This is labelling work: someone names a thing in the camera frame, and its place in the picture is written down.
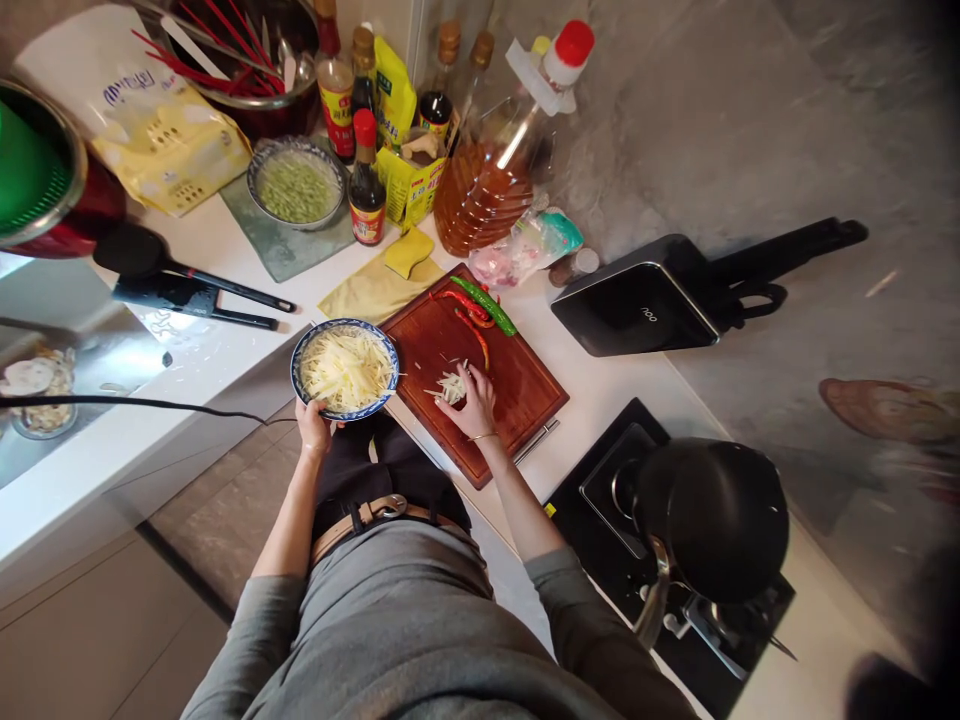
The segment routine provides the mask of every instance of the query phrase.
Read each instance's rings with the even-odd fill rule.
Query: sticker on wall
[[[849,427],[876,440],[940,445],[960,438],[960,393],[885,380],[820,381],[820,397]]]
[[[836,378],[822,380],[819,389],[848,427],[898,443],[877,456],[888,472],[914,476],[930,500],[960,509],[960,392],[938,391],[933,381]]]

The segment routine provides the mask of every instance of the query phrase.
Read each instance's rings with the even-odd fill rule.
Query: red bottle cap
[[[353,131],[357,144],[375,147],[377,144],[377,119],[367,108],[360,108],[353,116]]]
[[[583,65],[593,50],[593,30],[582,20],[571,20],[554,40],[557,57],[572,68]]]

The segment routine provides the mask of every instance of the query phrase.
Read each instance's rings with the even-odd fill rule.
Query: belt buckle
[[[403,495],[393,493],[392,495],[387,495],[387,499],[392,501],[393,504],[383,509],[383,517],[400,517],[407,511],[407,499]]]

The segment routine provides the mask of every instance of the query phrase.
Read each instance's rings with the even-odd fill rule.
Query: red chopsticks
[[[217,17],[217,19],[223,24],[227,29],[230,35],[236,41],[237,45],[246,53],[253,62],[260,63],[262,62],[271,70],[276,70],[276,66],[273,64],[270,59],[269,54],[263,49],[263,46],[260,44],[260,40],[257,37],[257,34],[254,32],[253,28],[250,27],[250,24],[246,21],[243,15],[240,14],[240,10],[237,8],[234,0],[229,0],[230,7],[233,9],[233,12],[236,14],[237,18],[240,21],[240,25],[246,30],[250,38],[253,40],[253,45],[256,48],[254,50],[243,38],[241,33],[234,27],[230,21],[227,19],[224,12],[217,6],[214,0],[204,0],[207,7],[210,11]],[[200,27],[203,32],[205,32],[211,40],[213,40],[217,45],[224,48],[229,48],[230,45],[227,44],[222,38],[218,37],[208,25],[206,25],[203,20],[201,20],[197,14],[190,9],[186,2],[181,2],[180,7],[183,8],[184,12],[189,15],[194,23]],[[192,80],[193,82],[205,85],[206,87],[219,90],[228,95],[233,96],[260,96],[265,95],[281,95],[283,94],[283,82],[280,78],[274,75],[267,75],[266,73],[259,73],[250,66],[244,65],[243,72],[237,75],[233,80],[223,80],[222,78],[215,78],[207,73],[196,70],[195,68],[187,65],[176,55],[171,54],[165,48],[161,47],[157,43],[153,42],[147,37],[144,37],[136,30],[131,30],[131,32],[140,38],[143,42],[153,48],[156,53],[147,53],[148,57],[152,57],[160,62],[164,63],[167,67],[173,70],[178,75]]]
[[[148,37],[145,37],[144,35],[140,34],[136,30],[131,29],[130,32],[132,32],[134,35],[140,38],[140,40],[145,42],[147,45],[149,45],[156,51],[156,52],[146,53],[147,57],[152,57],[155,60],[159,60],[164,65],[166,65],[171,70],[173,70],[175,73],[177,73],[178,75],[182,75],[183,77],[189,80],[193,80],[194,82],[200,83],[201,85],[206,85],[207,87],[213,88],[214,90],[219,90],[221,92],[224,92],[227,95],[236,95],[241,89],[251,95],[264,94],[264,90],[262,88],[252,87],[249,85],[244,86],[244,82],[249,78],[250,74],[253,72],[253,68],[249,68],[249,67],[246,68],[242,73],[240,73],[240,75],[238,75],[233,80],[224,80],[222,78],[215,78],[211,75],[207,75],[204,72],[200,72],[199,70],[194,70],[192,67],[190,67],[185,62],[183,62],[180,58],[174,55],[171,55],[162,46],[153,42],[153,40],[151,40]]]

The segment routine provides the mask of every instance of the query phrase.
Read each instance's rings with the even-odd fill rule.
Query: green beans
[[[480,307],[490,313],[490,317],[492,317],[494,322],[503,330],[504,335],[512,337],[517,334],[517,326],[513,324],[513,321],[511,321],[503,311],[503,308],[497,305],[492,297],[472,282],[464,280],[463,278],[451,275],[450,279],[466,290],[467,294],[480,304]]]
[[[268,161],[261,173],[260,198],[281,220],[312,223],[330,212],[336,179],[323,163],[287,152]]]

